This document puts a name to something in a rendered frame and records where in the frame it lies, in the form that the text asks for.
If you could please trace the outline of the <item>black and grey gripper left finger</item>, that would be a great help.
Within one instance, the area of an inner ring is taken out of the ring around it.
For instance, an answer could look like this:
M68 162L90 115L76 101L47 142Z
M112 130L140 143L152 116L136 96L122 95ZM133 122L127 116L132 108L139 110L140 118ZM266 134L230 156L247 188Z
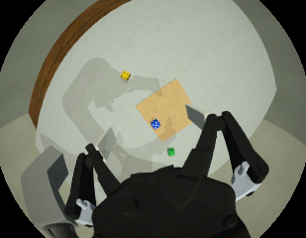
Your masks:
M64 213L89 228L93 227L91 215L96 208L93 167L109 202L116 211L127 217L134 216L140 211L140 204L104 163L107 162L116 140L112 128L109 127L94 146L91 143L85 147L88 154L81 153L76 160Z

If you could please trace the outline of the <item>yellow die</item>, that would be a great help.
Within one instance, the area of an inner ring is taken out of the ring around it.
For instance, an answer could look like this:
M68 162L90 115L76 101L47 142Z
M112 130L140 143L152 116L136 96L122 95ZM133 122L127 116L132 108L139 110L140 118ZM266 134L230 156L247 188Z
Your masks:
M126 71L123 71L120 77L124 78L125 80L128 80L130 78L130 74Z

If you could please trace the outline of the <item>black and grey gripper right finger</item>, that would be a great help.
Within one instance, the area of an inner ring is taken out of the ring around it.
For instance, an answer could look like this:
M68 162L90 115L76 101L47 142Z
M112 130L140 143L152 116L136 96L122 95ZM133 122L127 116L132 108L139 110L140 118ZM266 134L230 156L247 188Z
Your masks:
M229 152L233 171L231 187L235 191L236 201L252 195L267 176L269 167L254 150L231 112L223 111L221 116L217 116L190 103L185 106L188 119L202 132L179 174L164 191L163 199L167 206L172 210L182 210L189 205L202 176L208 176L217 131L222 131Z

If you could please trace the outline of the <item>green die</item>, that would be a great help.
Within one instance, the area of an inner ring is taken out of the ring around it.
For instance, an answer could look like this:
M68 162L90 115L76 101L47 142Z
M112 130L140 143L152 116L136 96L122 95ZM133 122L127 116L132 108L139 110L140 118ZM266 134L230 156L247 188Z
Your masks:
M169 148L168 150L168 155L169 156L174 156L174 149L173 148Z

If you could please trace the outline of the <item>blue die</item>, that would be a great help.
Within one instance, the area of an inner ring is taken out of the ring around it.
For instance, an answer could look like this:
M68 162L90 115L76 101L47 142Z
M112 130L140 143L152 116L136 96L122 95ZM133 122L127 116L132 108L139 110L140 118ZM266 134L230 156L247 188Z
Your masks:
M158 127L160 127L160 123L157 121L157 119L154 119L151 122L151 125L153 126L154 129L157 129Z

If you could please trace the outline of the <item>tan square mat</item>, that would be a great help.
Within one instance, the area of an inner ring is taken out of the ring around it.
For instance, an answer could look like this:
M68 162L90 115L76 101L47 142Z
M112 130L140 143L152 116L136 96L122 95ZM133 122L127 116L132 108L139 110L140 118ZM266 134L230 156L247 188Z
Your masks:
M136 108L163 142L192 123L187 118L185 104L188 103L192 104L176 78L139 103ZM160 123L157 129L151 125L154 119Z

